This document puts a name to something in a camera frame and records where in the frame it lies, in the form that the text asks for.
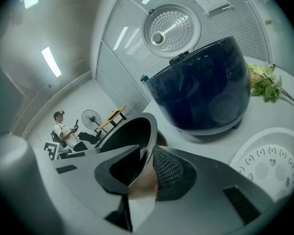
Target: wooden table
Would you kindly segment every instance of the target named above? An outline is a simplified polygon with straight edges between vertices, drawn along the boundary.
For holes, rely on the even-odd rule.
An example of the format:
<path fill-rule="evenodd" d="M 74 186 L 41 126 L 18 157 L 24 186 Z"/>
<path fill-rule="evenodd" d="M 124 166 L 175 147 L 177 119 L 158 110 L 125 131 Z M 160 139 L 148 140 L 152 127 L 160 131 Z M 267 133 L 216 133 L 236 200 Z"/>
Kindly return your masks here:
<path fill-rule="evenodd" d="M 98 129 L 102 129 L 107 124 L 112 124 L 113 127 L 117 127 L 118 125 L 113 121 L 118 115 L 120 115 L 124 120 L 126 120 L 126 116 L 123 115 L 122 111 L 125 109 L 126 105 L 121 106 L 119 109 L 115 110 L 101 125 Z"/>

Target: white t-shirt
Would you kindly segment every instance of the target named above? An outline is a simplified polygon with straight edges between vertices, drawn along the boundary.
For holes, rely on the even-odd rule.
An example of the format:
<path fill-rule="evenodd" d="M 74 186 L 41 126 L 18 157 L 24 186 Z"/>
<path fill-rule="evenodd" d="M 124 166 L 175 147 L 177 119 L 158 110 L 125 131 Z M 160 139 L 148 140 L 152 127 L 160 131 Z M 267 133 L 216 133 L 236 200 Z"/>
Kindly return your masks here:
<path fill-rule="evenodd" d="M 70 132 L 70 128 L 65 126 L 62 123 L 58 123 L 54 126 L 54 132 L 58 135 L 58 137 L 60 137 L 61 132 L 65 136 L 66 134 Z M 64 140 L 64 142 L 69 147 L 74 148 L 74 146 L 76 146 L 80 142 L 80 140 L 77 134 L 72 133 L 67 139 Z"/>

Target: leaf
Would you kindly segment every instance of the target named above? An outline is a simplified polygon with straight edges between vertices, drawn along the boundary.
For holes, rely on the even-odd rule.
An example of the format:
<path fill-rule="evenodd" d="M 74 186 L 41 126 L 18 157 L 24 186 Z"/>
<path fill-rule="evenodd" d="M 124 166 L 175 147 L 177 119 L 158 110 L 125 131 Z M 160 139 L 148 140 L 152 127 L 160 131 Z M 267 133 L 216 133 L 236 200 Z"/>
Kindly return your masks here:
<path fill-rule="evenodd" d="M 272 75 L 270 75 L 270 78 L 272 81 L 274 81 L 276 79 L 276 75 L 272 74 Z"/>
<path fill-rule="evenodd" d="M 265 90 L 265 99 L 269 99 L 271 97 L 271 94 L 274 90 L 274 87 L 272 85 L 267 85 Z"/>
<path fill-rule="evenodd" d="M 279 94 L 280 94 L 280 91 L 279 91 L 279 89 L 276 86 L 273 89 L 273 94 L 274 94 L 275 97 L 278 97 Z"/>
<path fill-rule="evenodd" d="M 256 66 L 256 67 L 254 68 L 254 72 L 255 72 L 256 74 L 258 74 L 258 75 L 262 75 L 262 74 L 264 74 L 264 70 L 263 70 L 261 67 L 258 67 L 258 66 Z"/>
<path fill-rule="evenodd" d="M 278 86 L 282 87 L 282 77 L 281 77 L 281 75 L 279 76 Z"/>
<path fill-rule="evenodd" d="M 271 74 L 274 72 L 274 69 L 275 69 L 275 66 L 270 66 L 270 67 L 268 68 L 268 70 L 270 71 Z"/>
<path fill-rule="evenodd" d="M 251 72 L 251 73 L 255 73 L 255 68 L 256 68 L 256 67 L 257 67 L 257 66 L 254 65 L 254 64 L 248 64 L 249 72 Z"/>

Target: green plant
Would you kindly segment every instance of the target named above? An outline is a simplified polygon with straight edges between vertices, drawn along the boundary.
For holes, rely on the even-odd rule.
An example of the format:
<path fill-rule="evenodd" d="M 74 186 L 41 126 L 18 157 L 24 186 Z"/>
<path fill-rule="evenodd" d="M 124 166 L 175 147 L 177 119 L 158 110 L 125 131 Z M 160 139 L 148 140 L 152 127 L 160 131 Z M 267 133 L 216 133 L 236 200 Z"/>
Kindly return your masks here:
<path fill-rule="evenodd" d="M 265 97 L 265 101 L 275 101 L 280 94 L 288 97 L 294 102 L 294 98 L 282 88 L 282 77 L 276 80 L 273 74 L 275 66 L 269 66 L 267 62 L 263 67 L 248 64 L 251 76 L 251 95 Z"/>

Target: black plastic part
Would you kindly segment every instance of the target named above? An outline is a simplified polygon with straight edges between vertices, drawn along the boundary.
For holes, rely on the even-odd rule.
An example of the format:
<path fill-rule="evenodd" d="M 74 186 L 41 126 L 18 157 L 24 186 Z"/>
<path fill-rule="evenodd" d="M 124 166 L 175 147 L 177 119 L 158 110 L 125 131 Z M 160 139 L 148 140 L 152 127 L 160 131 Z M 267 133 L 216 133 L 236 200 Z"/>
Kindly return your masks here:
<path fill-rule="evenodd" d="M 112 124 L 114 128 L 118 126 L 113 120 L 111 120 L 110 124 Z"/>
<path fill-rule="evenodd" d="M 88 141 L 91 144 L 96 144 L 100 140 L 101 134 L 102 134 L 101 130 L 98 131 L 95 136 L 94 135 L 89 135 L 88 133 L 85 133 L 85 132 L 80 132 L 78 134 L 78 137 L 79 137 L 80 140 Z"/>
<path fill-rule="evenodd" d="M 95 169 L 95 178 L 111 194 L 127 196 L 128 186 L 134 179 L 140 162 L 139 145 L 111 158 Z"/>
<path fill-rule="evenodd" d="M 183 197 L 194 185 L 195 168 L 184 159 L 155 146 L 153 168 L 157 174 L 159 191 L 156 201 L 170 201 Z"/>
<path fill-rule="evenodd" d="M 233 129 L 237 129 L 237 128 L 239 128 L 240 127 L 240 125 L 241 125 L 241 123 L 242 123 L 242 119 L 240 120 L 240 121 L 238 121 L 232 128 Z"/>
<path fill-rule="evenodd" d="M 78 158 L 78 157 L 85 157 L 85 152 L 78 152 L 78 153 L 59 153 L 61 159 L 68 159 L 68 158 Z"/>
<path fill-rule="evenodd" d="M 172 59 L 169 61 L 169 64 L 170 64 L 171 66 L 173 66 L 173 65 L 175 65 L 175 64 L 177 64 L 177 63 L 179 63 L 179 62 L 181 62 L 181 61 L 184 60 L 185 58 L 186 58 L 186 54 L 185 54 L 185 53 L 181 53 L 181 54 L 179 54 L 178 56 L 172 58 Z"/>
<path fill-rule="evenodd" d="M 67 143 L 65 143 L 64 141 L 62 141 L 61 139 L 59 139 L 58 135 L 55 133 L 55 131 L 51 132 L 51 137 L 52 137 L 52 141 L 53 142 L 57 142 L 59 143 L 63 148 L 66 148 L 68 145 Z"/>
<path fill-rule="evenodd" d="M 127 196 L 123 196 L 117 211 L 111 212 L 105 220 L 125 229 L 133 231 Z"/>
<path fill-rule="evenodd" d="M 71 170 L 75 170 L 75 169 L 77 169 L 77 167 L 75 165 L 71 164 L 71 165 L 67 165 L 67 166 L 64 166 L 64 167 L 57 168 L 56 170 L 57 170 L 57 172 L 59 174 L 61 174 L 61 173 L 65 173 L 65 172 L 68 172 L 68 171 L 71 171 Z"/>
<path fill-rule="evenodd" d="M 245 224 L 250 223 L 260 215 L 260 212 L 237 187 L 223 189 L 223 192 Z"/>
<path fill-rule="evenodd" d="M 127 119 L 126 116 L 124 116 L 124 114 L 123 114 L 122 112 L 120 113 L 120 116 L 121 116 L 124 120 Z"/>

